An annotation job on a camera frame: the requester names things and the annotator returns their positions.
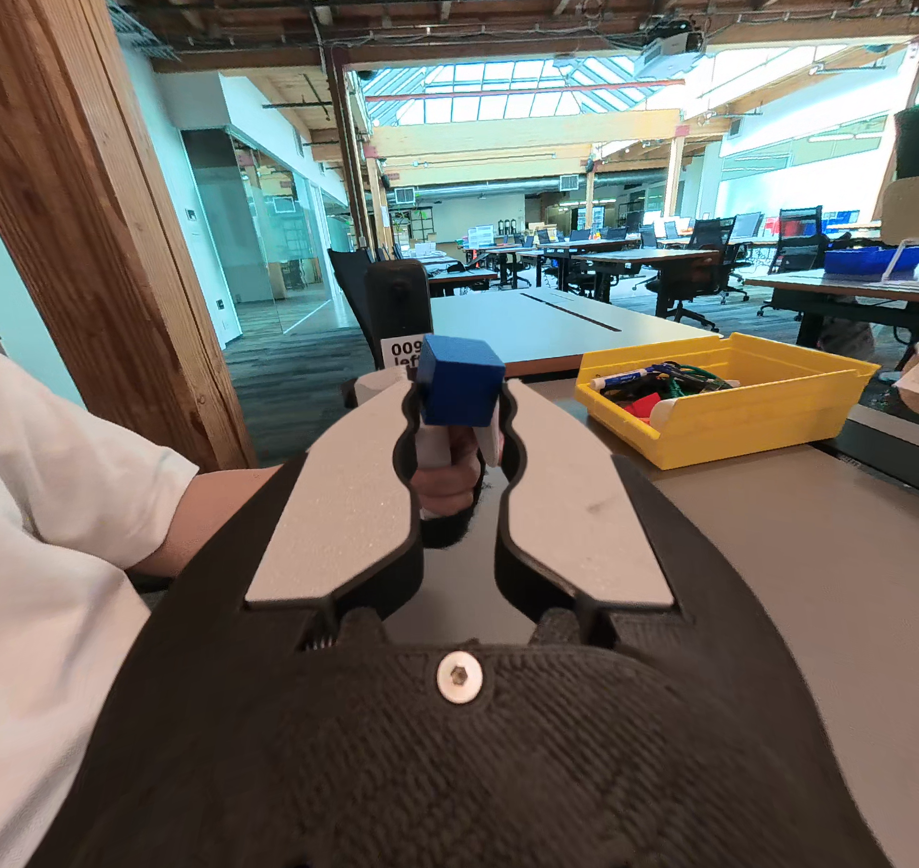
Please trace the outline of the wooden post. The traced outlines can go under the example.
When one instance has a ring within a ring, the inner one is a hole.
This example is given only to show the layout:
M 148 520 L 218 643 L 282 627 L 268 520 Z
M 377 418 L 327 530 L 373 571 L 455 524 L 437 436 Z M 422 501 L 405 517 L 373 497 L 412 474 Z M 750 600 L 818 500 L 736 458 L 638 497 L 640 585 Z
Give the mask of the wooden post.
M 105 0 L 2 1 L 2 239 L 86 408 L 258 461 Z

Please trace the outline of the black panel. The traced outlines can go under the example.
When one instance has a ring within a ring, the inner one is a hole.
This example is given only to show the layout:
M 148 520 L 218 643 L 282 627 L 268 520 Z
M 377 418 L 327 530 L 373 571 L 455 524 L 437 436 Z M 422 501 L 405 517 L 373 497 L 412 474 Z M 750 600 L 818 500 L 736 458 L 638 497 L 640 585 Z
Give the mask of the black panel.
M 896 180 L 918 177 L 918 105 L 894 116 L 894 176 Z

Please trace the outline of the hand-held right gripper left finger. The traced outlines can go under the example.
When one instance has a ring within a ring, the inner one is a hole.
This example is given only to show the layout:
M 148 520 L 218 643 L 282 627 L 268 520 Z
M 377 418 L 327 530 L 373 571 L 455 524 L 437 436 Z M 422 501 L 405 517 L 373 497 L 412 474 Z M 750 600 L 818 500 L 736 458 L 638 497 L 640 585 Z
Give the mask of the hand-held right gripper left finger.
M 249 610 L 342 619 L 366 608 L 387 619 L 418 592 L 415 396 L 413 383 L 399 379 L 311 446 L 247 589 Z

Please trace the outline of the person's left hand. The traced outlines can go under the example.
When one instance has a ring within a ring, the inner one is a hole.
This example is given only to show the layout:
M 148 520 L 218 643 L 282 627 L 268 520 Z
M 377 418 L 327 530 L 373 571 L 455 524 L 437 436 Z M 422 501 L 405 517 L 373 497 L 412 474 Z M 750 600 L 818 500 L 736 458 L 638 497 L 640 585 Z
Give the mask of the person's left hand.
M 452 517 L 472 508 L 482 478 L 482 461 L 475 432 L 469 427 L 449 428 L 450 463 L 417 468 L 412 486 L 420 506 L 439 517 Z

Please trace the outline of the background desk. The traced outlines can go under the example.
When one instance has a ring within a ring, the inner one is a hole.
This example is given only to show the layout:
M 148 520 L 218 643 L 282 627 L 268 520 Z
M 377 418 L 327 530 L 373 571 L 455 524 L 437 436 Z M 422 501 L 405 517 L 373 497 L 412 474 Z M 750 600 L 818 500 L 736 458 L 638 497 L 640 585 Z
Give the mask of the background desk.
M 767 288 L 774 309 L 800 314 L 797 345 L 815 348 L 826 319 L 902 329 L 915 345 L 918 335 L 918 281 L 908 273 L 837 276 L 821 270 L 752 277 L 748 288 Z
M 608 272 L 609 274 L 619 274 L 619 270 L 625 265 L 648 266 L 654 269 L 658 274 L 658 268 L 662 263 L 675 257 L 692 255 L 696 255 L 696 252 L 688 251 L 687 249 L 651 250 L 641 248 L 621 252 L 587 252 L 585 254 L 573 254 L 570 259 L 573 264 L 576 262 L 595 263 L 599 265 L 597 269 L 599 272 Z

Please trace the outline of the person's left forearm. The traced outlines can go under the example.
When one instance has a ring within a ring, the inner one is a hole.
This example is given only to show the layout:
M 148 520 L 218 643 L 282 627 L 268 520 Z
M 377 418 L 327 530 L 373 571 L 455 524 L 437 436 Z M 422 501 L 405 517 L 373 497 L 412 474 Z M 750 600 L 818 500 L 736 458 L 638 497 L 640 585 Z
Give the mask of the person's left forearm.
M 280 466 L 199 474 L 178 503 L 160 546 L 128 568 L 132 576 L 176 578 L 194 556 L 258 493 Z

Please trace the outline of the yellow bin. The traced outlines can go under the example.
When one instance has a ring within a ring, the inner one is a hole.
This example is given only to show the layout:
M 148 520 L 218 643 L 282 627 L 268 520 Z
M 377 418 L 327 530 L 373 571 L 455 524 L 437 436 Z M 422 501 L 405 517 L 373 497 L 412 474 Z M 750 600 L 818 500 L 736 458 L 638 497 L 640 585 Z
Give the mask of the yellow bin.
M 739 386 L 679 396 L 687 402 L 662 431 L 590 387 L 593 378 L 667 360 Z M 855 358 L 735 333 L 585 353 L 575 397 L 620 440 L 659 469 L 672 470 L 833 439 L 878 371 L 879 365 Z

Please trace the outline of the ceiling projector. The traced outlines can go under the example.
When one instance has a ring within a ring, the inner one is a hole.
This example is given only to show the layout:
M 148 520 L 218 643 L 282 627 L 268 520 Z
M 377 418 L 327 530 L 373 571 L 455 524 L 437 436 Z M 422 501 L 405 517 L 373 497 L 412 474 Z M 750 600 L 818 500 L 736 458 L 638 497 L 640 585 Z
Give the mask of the ceiling projector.
M 691 70 L 704 57 L 705 47 L 705 31 L 688 20 L 658 24 L 634 59 L 634 79 L 672 80 Z

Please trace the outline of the blue cube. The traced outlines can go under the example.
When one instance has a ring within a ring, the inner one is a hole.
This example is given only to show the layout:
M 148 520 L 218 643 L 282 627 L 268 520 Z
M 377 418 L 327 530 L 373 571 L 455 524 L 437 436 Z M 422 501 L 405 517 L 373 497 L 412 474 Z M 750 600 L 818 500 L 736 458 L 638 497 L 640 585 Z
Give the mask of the blue cube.
M 489 427 L 505 371 L 484 341 L 425 335 L 415 378 L 421 420 L 427 426 Z

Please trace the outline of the blue storage bin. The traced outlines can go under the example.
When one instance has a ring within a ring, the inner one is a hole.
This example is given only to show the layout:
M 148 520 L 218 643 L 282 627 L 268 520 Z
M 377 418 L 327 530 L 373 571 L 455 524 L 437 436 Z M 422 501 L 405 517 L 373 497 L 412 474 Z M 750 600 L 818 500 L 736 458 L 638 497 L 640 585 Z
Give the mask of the blue storage bin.
M 866 246 L 831 250 L 824 256 L 826 274 L 841 277 L 912 277 L 918 266 L 918 247 Z

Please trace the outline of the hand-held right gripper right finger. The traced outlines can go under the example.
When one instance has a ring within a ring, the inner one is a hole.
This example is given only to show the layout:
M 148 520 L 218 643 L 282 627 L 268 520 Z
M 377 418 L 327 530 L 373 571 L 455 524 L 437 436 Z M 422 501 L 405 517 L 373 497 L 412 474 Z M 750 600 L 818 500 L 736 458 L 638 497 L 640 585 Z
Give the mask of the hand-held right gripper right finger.
M 505 384 L 495 582 L 522 613 L 668 611 L 672 589 L 612 453 L 520 380 Z

